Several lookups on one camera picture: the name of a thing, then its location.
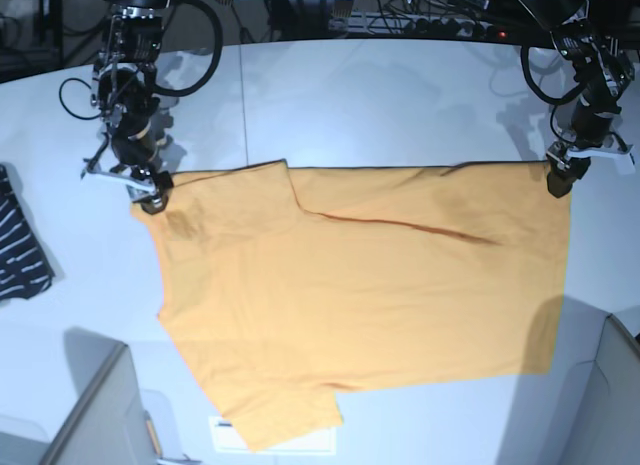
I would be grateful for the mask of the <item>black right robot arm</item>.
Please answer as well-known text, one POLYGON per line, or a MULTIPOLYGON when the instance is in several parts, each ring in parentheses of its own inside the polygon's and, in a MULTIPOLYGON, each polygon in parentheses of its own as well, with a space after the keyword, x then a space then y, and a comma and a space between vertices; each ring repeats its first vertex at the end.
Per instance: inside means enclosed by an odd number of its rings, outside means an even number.
POLYGON ((92 70, 91 105, 104 125, 101 148, 109 148, 117 163, 102 171, 94 157, 85 171, 123 183, 130 200, 144 212, 160 213, 173 182, 160 169, 163 136, 153 124, 160 105, 155 95, 156 60, 164 32, 157 12, 171 0, 104 1, 109 9, 92 70))

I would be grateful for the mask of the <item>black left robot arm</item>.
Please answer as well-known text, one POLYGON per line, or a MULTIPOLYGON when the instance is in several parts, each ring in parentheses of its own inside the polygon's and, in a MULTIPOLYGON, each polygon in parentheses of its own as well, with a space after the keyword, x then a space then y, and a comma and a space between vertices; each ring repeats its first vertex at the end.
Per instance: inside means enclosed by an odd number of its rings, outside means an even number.
POLYGON ((574 105, 568 130, 554 130, 556 140, 546 150, 548 192, 556 198, 569 194, 594 157, 614 161, 621 173, 633 173, 633 146, 612 129, 621 114, 618 100, 635 79, 634 67, 617 40, 606 40, 591 23, 590 0, 517 1, 549 33, 555 50, 575 72, 574 88, 561 97, 549 96, 533 81, 530 47, 521 47, 521 68, 530 90, 553 111, 574 105))

